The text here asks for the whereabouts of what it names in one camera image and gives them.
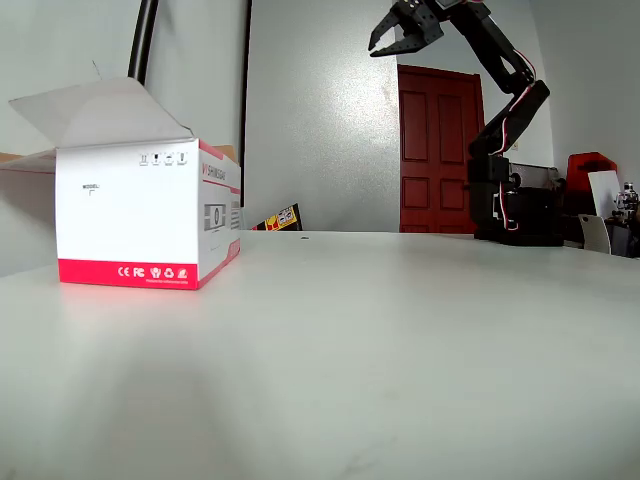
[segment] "red stripe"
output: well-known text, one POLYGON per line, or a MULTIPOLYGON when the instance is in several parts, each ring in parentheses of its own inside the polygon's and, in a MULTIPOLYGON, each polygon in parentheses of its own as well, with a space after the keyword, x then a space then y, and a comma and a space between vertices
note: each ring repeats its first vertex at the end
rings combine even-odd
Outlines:
POLYGON ((58 260, 60 281, 116 287, 196 290, 198 266, 195 264, 98 262, 93 260, 58 260))
POLYGON ((224 160, 224 153, 222 153, 220 150, 216 148, 213 148, 211 145, 203 142, 202 140, 200 140, 199 148, 203 152, 207 152, 209 155, 213 155, 214 157, 219 158, 220 160, 224 160))
POLYGON ((55 175, 56 172, 34 172, 33 170, 16 170, 15 168, 0 168, 0 172, 36 173, 38 175, 55 175))
POLYGON ((226 187, 231 190, 231 193, 235 193, 236 195, 240 195, 241 190, 239 188, 230 187, 229 185, 225 185, 224 183, 212 182, 211 180, 202 180, 204 183, 210 183, 212 185, 218 185, 219 187, 226 187))
POLYGON ((209 280, 211 280, 218 273, 220 273, 220 270, 222 270, 224 267, 229 265, 229 263, 231 263, 231 260, 236 258, 239 253, 240 253, 240 239, 236 240, 231 245, 229 245, 227 258, 225 258, 224 261, 220 265, 218 265, 209 275, 207 275, 202 280, 200 280, 200 282, 198 283, 198 288, 202 288, 209 280))

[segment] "black pipe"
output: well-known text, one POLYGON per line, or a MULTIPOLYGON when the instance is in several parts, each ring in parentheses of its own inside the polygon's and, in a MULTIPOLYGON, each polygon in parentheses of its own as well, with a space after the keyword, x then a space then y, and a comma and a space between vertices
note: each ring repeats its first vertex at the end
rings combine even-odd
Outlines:
POLYGON ((135 78, 142 85, 147 79, 147 64, 149 63, 149 51, 151 50, 151 38, 153 26, 156 22, 158 0, 142 0, 140 13, 136 24, 136 33, 133 37, 131 48, 131 60, 129 61, 129 76, 135 78))

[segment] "open box flap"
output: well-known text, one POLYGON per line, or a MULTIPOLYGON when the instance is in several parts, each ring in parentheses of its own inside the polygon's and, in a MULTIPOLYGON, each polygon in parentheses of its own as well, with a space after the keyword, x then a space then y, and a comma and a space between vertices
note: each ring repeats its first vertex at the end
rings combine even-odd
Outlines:
POLYGON ((2 161, 0 162, 0 171, 2 170, 25 173, 55 173, 56 151, 47 150, 27 157, 16 157, 2 161))
POLYGON ((114 78, 9 102, 58 148, 193 138, 132 78, 114 78))

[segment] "red door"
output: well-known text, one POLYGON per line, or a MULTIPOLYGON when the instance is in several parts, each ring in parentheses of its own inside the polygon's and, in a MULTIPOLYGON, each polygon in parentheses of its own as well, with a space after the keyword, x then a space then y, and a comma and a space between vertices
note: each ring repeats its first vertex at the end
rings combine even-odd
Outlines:
POLYGON ((469 143, 484 126, 479 75, 398 66, 402 135, 400 231, 473 233, 469 143))

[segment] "white wall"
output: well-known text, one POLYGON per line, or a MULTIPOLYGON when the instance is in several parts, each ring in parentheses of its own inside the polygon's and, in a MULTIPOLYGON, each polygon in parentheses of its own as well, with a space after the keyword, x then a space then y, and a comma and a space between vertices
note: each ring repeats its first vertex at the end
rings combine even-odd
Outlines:
MULTIPOLYGON (((515 48, 533 62, 538 71, 538 78, 546 80, 529 0, 491 0, 487 2, 487 6, 492 11, 492 18, 515 48)), ((479 73, 482 77, 484 115, 488 122, 507 105, 511 97, 502 93, 466 39, 450 23, 443 24, 442 30, 445 33, 444 38, 416 54, 402 55, 398 58, 398 63, 461 73, 479 73)), ((401 31, 398 30, 396 35, 400 39, 401 31)), ((550 88, 553 96, 554 86, 550 85, 550 88)), ((515 163, 554 166, 552 143, 551 114, 547 101, 529 129, 520 137, 518 151, 512 149, 507 156, 515 163)))
POLYGON ((598 151, 615 161, 621 179, 640 182, 638 131, 640 3, 533 0, 549 83, 554 151, 598 151))
POLYGON ((388 11, 388 0, 254 0, 248 226, 298 203, 305 230, 398 231, 397 63, 367 51, 388 11))
MULTIPOLYGON (((147 87, 196 134, 237 147, 246 0, 160 3, 147 87)), ((126 76, 139 6, 138 0, 0 2, 0 152, 51 147, 8 100, 126 76)), ((23 184, 22 197, 7 193, 18 176, 0 172, 0 276, 55 261, 51 191, 40 179, 23 184), (25 206, 34 201, 51 206, 39 212, 49 218, 34 220, 25 206)))

